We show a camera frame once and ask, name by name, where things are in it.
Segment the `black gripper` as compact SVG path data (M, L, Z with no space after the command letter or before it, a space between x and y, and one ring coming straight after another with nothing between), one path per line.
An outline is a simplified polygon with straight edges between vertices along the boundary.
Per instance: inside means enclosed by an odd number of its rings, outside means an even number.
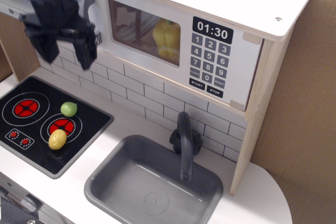
M42 58L52 63L59 55L57 40L73 44L83 70L97 58L95 26L80 12L81 0L29 0L34 13L23 15L25 32Z

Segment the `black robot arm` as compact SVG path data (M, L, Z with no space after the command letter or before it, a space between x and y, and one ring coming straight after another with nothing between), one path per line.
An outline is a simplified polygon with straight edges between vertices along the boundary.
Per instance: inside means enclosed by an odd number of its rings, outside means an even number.
M95 26L79 13L80 0L29 1L35 12L19 19L42 58L52 63L59 55L57 42L70 42L82 69L88 70L97 58Z

